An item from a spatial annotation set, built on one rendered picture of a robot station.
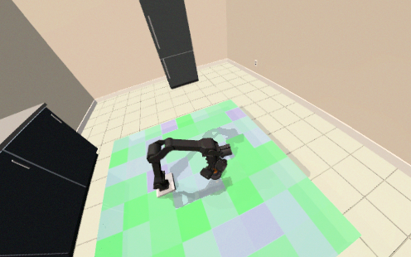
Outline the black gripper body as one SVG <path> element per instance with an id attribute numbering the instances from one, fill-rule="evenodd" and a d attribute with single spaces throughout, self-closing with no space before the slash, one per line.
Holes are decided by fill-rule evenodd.
<path id="1" fill-rule="evenodd" d="M 220 159 L 220 156 L 217 156 L 217 159 Z M 206 163 L 209 164 L 209 165 L 207 166 L 208 167 L 207 169 L 203 168 L 200 171 L 200 174 L 208 180 L 210 180 L 210 178 L 213 174 L 214 169 L 212 167 L 213 167 L 213 164 L 215 164 L 217 162 L 217 159 L 214 162 L 209 162 L 207 160 L 207 158 L 205 159 L 207 161 Z"/>

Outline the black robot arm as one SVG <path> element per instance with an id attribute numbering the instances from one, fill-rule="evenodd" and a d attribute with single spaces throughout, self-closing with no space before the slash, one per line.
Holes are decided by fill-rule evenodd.
<path id="1" fill-rule="evenodd" d="M 162 149 L 162 145 L 164 144 L 165 148 Z M 202 157 L 206 157 L 209 162 L 214 162 L 217 156 L 222 158 L 232 155 L 230 144 L 219 146 L 218 142 L 213 138 L 203 138 L 201 140 L 165 138 L 164 140 L 157 140 L 155 143 L 149 144 L 147 150 L 147 160 L 152 164 L 154 172 L 152 189 L 159 189 L 159 191 L 165 191 L 169 188 L 169 181 L 168 179 L 165 180 L 165 171 L 161 169 L 160 160 L 171 151 L 200 152 Z M 213 164 L 212 168 L 223 172 L 228 166 L 227 162 L 226 159 L 217 159 L 217 162 Z"/>

